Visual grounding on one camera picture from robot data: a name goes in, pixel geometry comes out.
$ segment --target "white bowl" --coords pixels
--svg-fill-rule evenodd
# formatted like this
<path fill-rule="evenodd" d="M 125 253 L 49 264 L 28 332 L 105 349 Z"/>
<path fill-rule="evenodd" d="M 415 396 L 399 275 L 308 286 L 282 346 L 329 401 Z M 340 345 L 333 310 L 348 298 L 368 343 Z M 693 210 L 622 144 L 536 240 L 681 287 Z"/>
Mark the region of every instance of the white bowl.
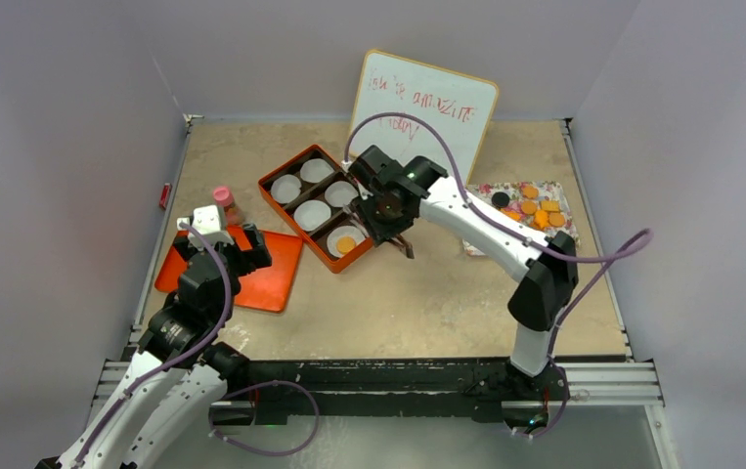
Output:
<path fill-rule="evenodd" d="M 311 232 L 332 215 L 332 209 L 320 200 L 307 200 L 295 210 L 294 220 L 304 232 Z"/>
<path fill-rule="evenodd" d="M 303 183 L 293 174 L 284 174 L 272 183 L 269 193 L 278 203 L 290 203 L 300 195 L 300 186 Z"/>
<path fill-rule="evenodd" d="M 324 193 L 324 198 L 327 200 L 327 203 L 337 208 L 349 205 L 349 202 L 357 196 L 358 191 L 355 190 L 355 186 L 346 181 L 332 183 Z"/>
<path fill-rule="evenodd" d="M 344 257 L 344 255 L 341 254 L 340 251 L 338 251 L 338 240 L 345 236 L 353 238 L 356 245 L 361 244 L 361 242 L 365 239 L 364 234 L 361 233 L 361 230 L 355 227 L 338 227 L 332 230 L 329 233 L 329 236 L 327 236 L 327 250 L 329 251 L 329 254 L 337 257 L 338 259 Z"/>
<path fill-rule="evenodd" d="M 303 163 L 303 166 L 300 167 L 300 179 L 307 183 L 320 183 L 326 176 L 334 172 L 335 170 L 329 166 L 329 163 L 320 158 L 314 158 Z"/>

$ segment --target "orange compartment tray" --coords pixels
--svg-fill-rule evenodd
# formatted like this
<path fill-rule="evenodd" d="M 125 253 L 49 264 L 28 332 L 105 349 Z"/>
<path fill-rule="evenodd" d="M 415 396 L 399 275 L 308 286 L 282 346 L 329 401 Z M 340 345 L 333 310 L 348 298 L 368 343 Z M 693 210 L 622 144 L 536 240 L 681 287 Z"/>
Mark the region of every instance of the orange compartment tray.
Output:
<path fill-rule="evenodd" d="M 302 191 L 298 198 L 290 203 L 280 205 L 276 200 L 272 198 L 272 195 L 270 194 L 272 183 L 279 177 L 286 174 L 299 176 L 302 164 L 312 158 L 323 159 L 329 164 L 329 166 L 332 167 L 333 172 L 329 176 L 325 177 L 320 183 L 310 184 L 307 182 L 302 182 Z M 258 186 L 260 194 L 272 207 L 272 209 L 275 210 L 275 212 L 277 212 L 278 215 L 280 215 L 280 217 L 284 219 L 287 225 L 289 225 L 301 238 L 303 238 L 304 242 L 309 245 L 315 255 L 319 259 L 321 259 L 321 262 L 323 262 L 330 271 L 332 271 L 334 274 L 338 274 L 346 269 L 350 264 L 355 262 L 359 257 L 361 257 L 362 254 L 372 249 L 373 240 L 367 237 L 346 255 L 337 258 L 335 256 L 332 256 L 328 252 L 327 239 L 331 230 L 334 230 L 335 228 L 340 226 L 352 225 L 349 217 L 346 214 L 344 214 L 340 209 L 332 207 L 332 216 L 319 228 L 309 233 L 301 229 L 300 226 L 295 223 L 293 218 L 294 209 L 298 207 L 303 201 L 324 200 L 324 192 L 326 188 L 329 186 L 329 184 L 335 181 L 351 182 L 347 175 L 345 175 L 343 171 L 341 171 L 341 167 L 338 165 L 338 163 L 336 163 L 335 160 L 332 159 L 332 157 L 329 156 L 329 154 L 324 149 L 322 149 L 318 145 L 312 145 L 296 155 L 293 159 L 287 161 L 280 168 L 275 169 L 271 173 L 261 178 L 258 181 Z"/>
<path fill-rule="evenodd" d="M 229 227 L 228 231 L 238 246 L 249 246 L 242 228 Z M 241 292 L 235 296 L 235 305 L 280 313 L 285 309 L 289 299 L 300 252 L 303 249 L 303 239 L 274 232 L 263 232 L 263 237 L 272 255 L 272 266 L 240 277 Z M 177 280 L 186 267 L 186 262 L 172 246 L 168 249 L 159 275 L 156 276 L 154 288 L 166 293 L 176 290 Z"/>

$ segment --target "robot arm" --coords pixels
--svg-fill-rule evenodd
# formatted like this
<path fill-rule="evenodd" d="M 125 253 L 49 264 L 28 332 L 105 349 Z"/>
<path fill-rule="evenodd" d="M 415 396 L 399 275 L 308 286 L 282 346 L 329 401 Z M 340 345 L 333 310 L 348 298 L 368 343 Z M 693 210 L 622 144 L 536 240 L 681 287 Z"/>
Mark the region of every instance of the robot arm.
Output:
<path fill-rule="evenodd" d="M 508 301 L 508 310 L 519 322 L 510 362 L 528 376 L 542 372 L 549 361 L 556 319 L 577 285 L 577 266 L 540 252 L 530 241 L 574 256 L 574 240 L 563 233 L 549 238 L 514 222 L 477 197 L 462 200 L 456 182 L 423 156 L 402 166 L 372 146 L 356 159 L 349 172 L 369 193 L 366 198 L 357 197 L 350 206 L 375 245 L 399 235 L 421 217 L 473 244 L 519 283 Z M 528 242 L 489 225 L 471 210 L 472 205 L 525 236 Z"/>
<path fill-rule="evenodd" d="M 179 222 L 191 224 L 211 241 L 225 265 L 232 294 L 240 292 L 239 277 L 272 264 L 263 235 L 253 225 L 244 226 L 251 248 L 241 250 L 214 205 L 198 208 L 192 217 Z M 174 247 L 188 267 L 180 275 L 177 290 L 149 321 L 128 371 L 76 443 L 58 458 L 41 461 L 37 468 L 153 467 L 187 423 L 208 412 L 210 404 L 227 391 L 246 386 L 248 359 L 231 347 L 218 343 L 186 355 L 220 320 L 224 273 L 192 235 L 178 237 Z M 130 391 L 131 383 L 175 359 L 178 362 L 172 368 Z"/>

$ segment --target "white wall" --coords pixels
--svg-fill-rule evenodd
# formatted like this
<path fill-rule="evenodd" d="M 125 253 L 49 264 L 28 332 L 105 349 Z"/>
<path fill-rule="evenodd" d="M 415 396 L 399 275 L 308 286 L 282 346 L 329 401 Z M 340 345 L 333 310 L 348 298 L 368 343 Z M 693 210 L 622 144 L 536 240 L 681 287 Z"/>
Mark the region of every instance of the white wall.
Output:
<path fill-rule="evenodd" d="M 181 115 L 120 10 L 0 0 L 0 468 L 84 428 L 181 150 Z"/>
<path fill-rule="evenodd" d="M 638 0 L 125 2 L 186 112 L 348 118 L 378 48 L 495 80 L 499 118 L 573 116 Z"/>
<path fill-rule="evenodd" d="M 746 2 L 642 0 L 574 142 L 613 271 L 689 468 L 746 467 Z"/>

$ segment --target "pink bottle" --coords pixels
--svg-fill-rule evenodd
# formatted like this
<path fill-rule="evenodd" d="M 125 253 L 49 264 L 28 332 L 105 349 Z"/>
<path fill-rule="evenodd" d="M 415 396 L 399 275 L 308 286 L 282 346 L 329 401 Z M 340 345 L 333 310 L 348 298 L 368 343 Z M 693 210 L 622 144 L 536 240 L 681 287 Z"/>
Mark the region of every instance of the pink bottle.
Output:
<path fill-rule="evenodd" d="M 226 222 L 229 225 L 242 225 L 245 221 L 245 217 L 242 214 L 242 210 L 235 204 L 235 197 L 232 195 L 232 191 L 226 186 L 220 186 L 214 190 L 214 203 L 223 207 L 226 212 Z"/>

